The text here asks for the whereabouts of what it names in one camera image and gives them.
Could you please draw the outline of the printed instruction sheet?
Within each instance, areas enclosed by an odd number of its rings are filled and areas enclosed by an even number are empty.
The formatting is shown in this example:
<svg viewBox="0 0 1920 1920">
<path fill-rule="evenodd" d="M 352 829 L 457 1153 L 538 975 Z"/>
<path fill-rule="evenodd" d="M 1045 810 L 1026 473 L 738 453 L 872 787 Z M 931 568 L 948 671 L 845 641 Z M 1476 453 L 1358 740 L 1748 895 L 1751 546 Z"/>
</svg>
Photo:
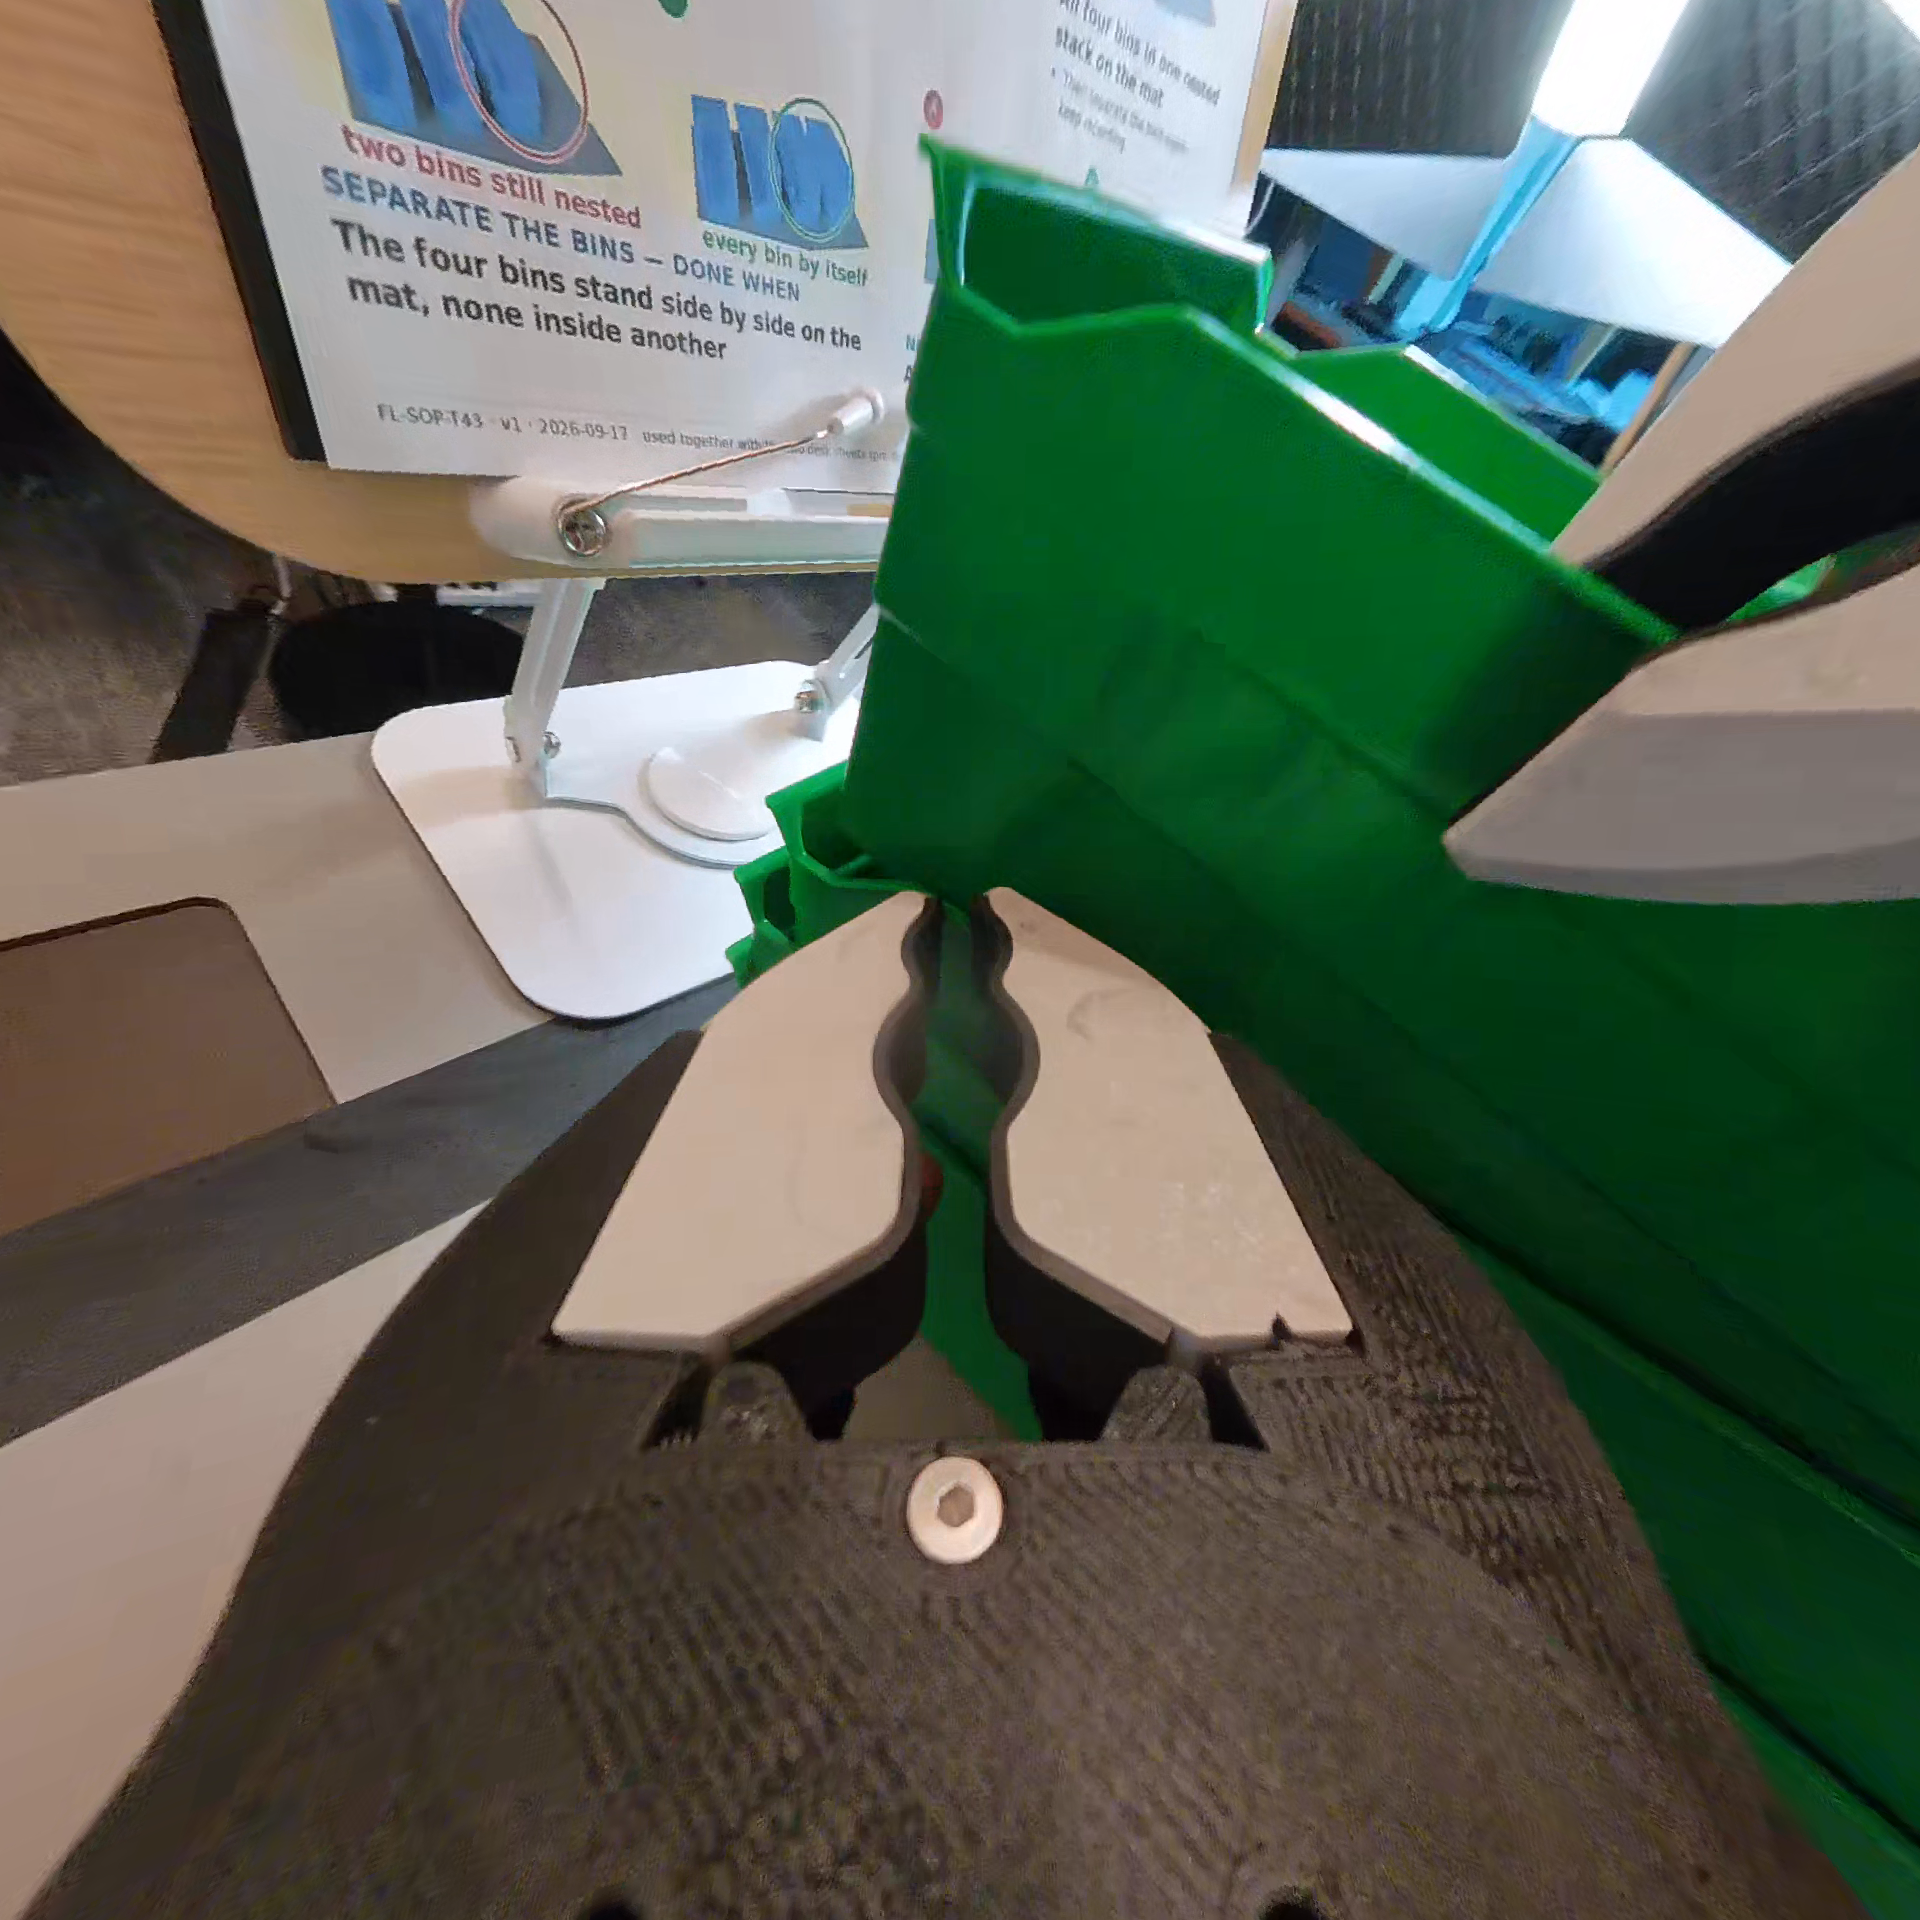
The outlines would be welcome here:
<svg viewBox="0 0 1920 1920">
<path fill-rule="evenodd" d="M 292 458 L 887 497 L 922 139 L 1249 205 L 1293 3 L 157 3 Z"/>
</svg>

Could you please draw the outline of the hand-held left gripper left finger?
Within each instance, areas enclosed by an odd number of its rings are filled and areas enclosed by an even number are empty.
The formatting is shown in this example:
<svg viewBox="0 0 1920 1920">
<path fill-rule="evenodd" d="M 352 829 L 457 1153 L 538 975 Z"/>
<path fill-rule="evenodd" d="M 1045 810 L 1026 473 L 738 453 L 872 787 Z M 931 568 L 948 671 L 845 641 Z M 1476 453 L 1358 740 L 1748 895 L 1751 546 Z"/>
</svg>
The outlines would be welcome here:
<svg viewBox="0 0 1920 1920">
<path fill-rule="evenodd" d="M 738 1354 L 903 1248 L 935 900 L 899 892 L 743 987 L 698 1034 L 551 1334 Z"/>
</svg>

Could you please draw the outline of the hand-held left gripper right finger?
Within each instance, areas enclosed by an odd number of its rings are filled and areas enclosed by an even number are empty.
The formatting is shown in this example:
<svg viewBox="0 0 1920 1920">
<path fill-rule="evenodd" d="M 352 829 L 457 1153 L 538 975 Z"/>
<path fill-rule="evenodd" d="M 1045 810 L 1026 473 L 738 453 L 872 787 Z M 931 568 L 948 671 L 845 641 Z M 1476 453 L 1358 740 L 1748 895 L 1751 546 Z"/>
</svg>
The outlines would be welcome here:
<svg viewBox="0 0 1920 1920">
<path fill-rule="evenodd" d="M 1013 887 L 978 906 L 1014 1034 L 992 1136 L 1013 1252 L 1153 1347 L 1347 1343 L 1352 1313 L 1204 1019 Z"/>
</svg>

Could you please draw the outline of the grey desk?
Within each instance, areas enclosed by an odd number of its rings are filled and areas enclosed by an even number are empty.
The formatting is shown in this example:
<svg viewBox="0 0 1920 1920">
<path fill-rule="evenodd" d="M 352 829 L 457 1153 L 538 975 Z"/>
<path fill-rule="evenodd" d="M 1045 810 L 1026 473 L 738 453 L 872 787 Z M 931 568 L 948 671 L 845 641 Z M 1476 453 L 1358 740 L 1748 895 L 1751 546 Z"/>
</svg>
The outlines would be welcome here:
<svg viewBox="0 0 1920 1920">
<path fill-rule="evenodd" d="M 4 1916 L 174 1707 L 323 1403 L 430 1257 L 723 995 L 649 874 L 640 1012 L 549 1022 L 333 736 L 4 791 Z"/>
</svg>

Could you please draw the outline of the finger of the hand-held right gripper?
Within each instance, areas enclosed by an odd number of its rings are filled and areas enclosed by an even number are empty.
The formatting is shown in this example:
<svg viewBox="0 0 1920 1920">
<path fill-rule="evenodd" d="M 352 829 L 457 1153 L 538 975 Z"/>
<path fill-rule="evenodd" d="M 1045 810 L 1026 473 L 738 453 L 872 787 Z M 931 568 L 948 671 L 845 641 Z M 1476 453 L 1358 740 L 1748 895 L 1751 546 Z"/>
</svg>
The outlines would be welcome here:
<svg viewBox="0 0 1920 1920">
<path fill-rule="evenodd" d="M 1847 213 L 1710 353 L 1553 555 L 1690 633 L 1918 522 L 1918 216 Z"/>
<path fill-rule="evenodd" d="M 1577 898 L 1918 898 L 1918 574 L 1669 647 L 1443 843 Z"/>
</svg>

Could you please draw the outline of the studio softbox light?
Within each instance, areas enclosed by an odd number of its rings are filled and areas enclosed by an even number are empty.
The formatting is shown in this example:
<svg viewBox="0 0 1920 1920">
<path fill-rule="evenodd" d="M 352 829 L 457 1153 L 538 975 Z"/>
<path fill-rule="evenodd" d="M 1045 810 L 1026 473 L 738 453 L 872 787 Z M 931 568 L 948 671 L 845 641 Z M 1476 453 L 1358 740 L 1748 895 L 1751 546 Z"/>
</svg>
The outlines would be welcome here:
<svg viewBox="0 0 1920 1920">
<path fill-rule="evenodd" d="M 1918 151 L 1918 3 L 1567 3 L 1478 153 L 1269 144 L 1396 341 L 1511 312 L 1718 349 Z"/>
</svg>

